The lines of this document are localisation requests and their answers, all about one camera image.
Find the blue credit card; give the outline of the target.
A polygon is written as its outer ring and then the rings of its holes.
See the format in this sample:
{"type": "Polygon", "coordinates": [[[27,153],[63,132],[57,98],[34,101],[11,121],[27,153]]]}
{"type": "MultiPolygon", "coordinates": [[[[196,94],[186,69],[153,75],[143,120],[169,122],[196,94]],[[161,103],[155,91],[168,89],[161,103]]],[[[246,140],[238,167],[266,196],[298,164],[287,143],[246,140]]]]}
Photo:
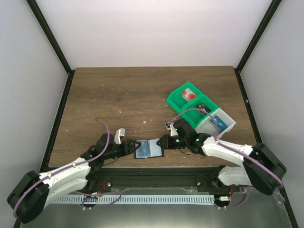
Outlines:
{"type": "Polygon", "coordinates": [[[136,150],[135,155],[137,159],[149,158],[151,156],[149,140],[139,141],[142,145],[136,150]]]}

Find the black card holder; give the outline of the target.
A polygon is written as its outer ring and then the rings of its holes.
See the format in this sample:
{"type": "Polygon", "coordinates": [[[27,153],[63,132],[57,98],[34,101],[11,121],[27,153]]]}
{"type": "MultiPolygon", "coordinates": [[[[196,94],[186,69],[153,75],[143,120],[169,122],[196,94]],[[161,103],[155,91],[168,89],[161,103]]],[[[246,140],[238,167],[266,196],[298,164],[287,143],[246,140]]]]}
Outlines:
{"type": "Polygon", "coordinates": [[[164,149],[157,144],[159,140],[160,138],[137,140],[136,142],[140,143],[141,145],[135,150],[134,159],[164,157],[164,149]]]}

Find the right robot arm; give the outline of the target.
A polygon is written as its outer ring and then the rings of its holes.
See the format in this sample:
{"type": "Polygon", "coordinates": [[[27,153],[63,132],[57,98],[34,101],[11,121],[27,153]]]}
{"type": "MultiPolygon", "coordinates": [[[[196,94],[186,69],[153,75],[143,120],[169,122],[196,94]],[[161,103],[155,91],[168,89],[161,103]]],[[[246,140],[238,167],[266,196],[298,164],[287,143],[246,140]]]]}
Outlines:
{"type": "Polygon", "coordinates": [[[225,166],[218,173],[222,185],[252,186],[265,195],[284,186],[286,167],[263,143],[241,145],[217,139],[207,133],[196,132],[184,119],[168,123],[169,134],[163,135],[157,145],[163,149],[189,149],[194,154],[216,157],[235,164],[225,166]]]}

